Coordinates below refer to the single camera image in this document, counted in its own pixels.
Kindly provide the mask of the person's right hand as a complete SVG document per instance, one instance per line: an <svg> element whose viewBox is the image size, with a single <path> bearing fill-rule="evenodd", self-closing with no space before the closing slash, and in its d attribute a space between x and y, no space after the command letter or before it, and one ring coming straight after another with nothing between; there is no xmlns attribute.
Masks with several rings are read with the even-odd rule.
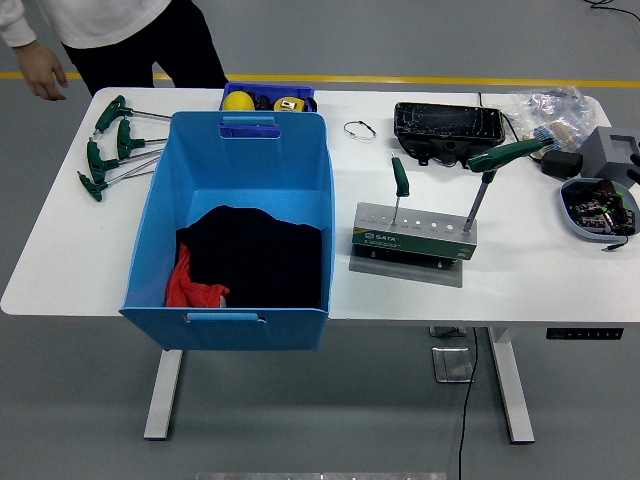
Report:
<svg viewBox="0 0 640 480"><path fill-rule="evenodd" d="M65 100L60 88L68 86L64 69L58 57L38 40L14 47L21 73L31 92L47 101Z"/></svg>

